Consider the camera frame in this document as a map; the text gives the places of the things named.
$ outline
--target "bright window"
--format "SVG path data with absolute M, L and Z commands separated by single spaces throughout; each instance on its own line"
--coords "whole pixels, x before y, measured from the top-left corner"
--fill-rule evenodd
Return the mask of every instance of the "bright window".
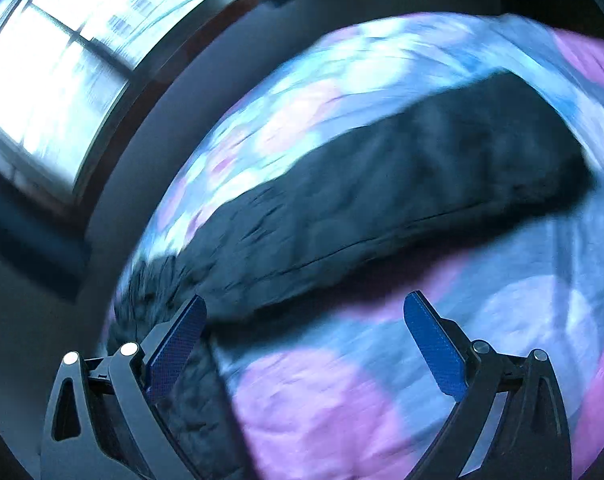
M 0 132 L 72 189 L 135 68 L 203 0 L 21 0 L 0 31 Z

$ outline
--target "polka dot bedsheet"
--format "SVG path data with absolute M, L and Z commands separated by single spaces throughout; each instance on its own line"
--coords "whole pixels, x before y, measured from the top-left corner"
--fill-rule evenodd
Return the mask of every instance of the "polka dot bedsheet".
M 427 94 L 510 71 L 561 115 L 594 186 L 571 212 L 378 262 L 302 307 L 212 344 L 258 471 L 276 479 L 403 479 L 452 407 L 402 321 L 421 289 L 499 352 L 548 351 L 573 477 L 604 447 L 604 42 L 518 16 L 412 14 L 323 37 L 237 103 L 180 170 L 125 269 L 179 252 L 218 206 L 300 156 Z M 498 417 L 499 410 L 492 412 Z M 482 446 L 465 471 L 481 463 Z

